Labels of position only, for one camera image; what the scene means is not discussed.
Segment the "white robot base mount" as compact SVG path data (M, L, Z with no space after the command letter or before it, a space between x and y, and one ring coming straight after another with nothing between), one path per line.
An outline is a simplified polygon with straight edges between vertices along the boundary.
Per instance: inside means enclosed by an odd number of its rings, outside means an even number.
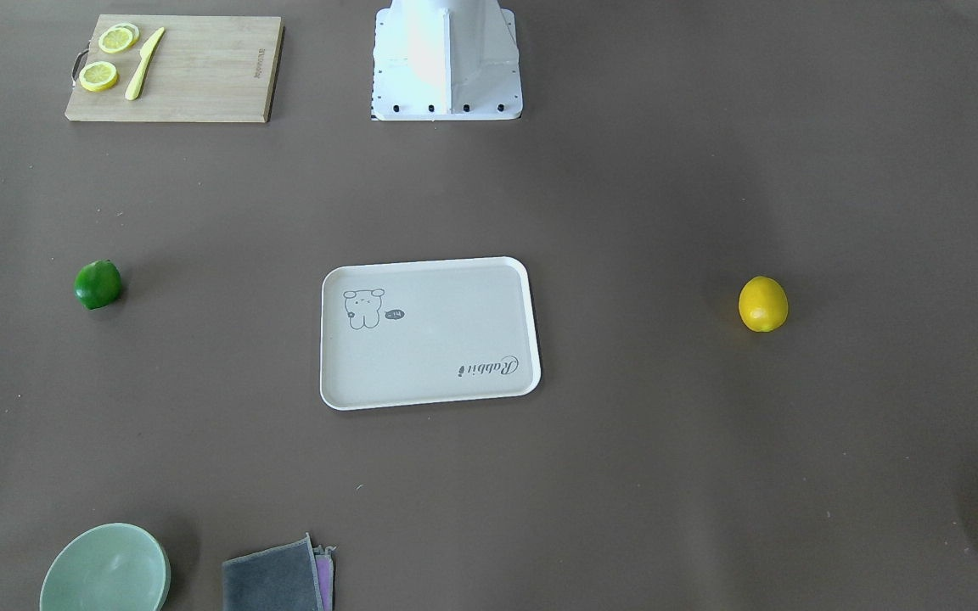
M373 120L523 113L515 16L497 1L392 1L375 15L373 60Z

